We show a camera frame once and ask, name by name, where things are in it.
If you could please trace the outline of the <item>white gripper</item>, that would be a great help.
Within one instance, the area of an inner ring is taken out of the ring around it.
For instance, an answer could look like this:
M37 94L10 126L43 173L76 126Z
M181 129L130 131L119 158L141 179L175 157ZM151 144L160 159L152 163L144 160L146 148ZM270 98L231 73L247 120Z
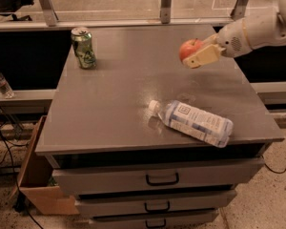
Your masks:
M218 61L221 54L236 58L251 51L245 20L239 19L224 26L218 34L214 33L204 39L202 47L185 58L182 63L194 69Z

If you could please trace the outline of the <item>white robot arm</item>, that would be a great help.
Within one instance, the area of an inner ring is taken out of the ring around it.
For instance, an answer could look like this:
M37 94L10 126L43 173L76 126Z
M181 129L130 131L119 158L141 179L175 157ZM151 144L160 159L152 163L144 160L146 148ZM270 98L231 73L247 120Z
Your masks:
M190 69L211 64L221 56L236 58L267 46L286 46L286 0L276 7L227 24L205 40L191 39L179 49L179 59Z

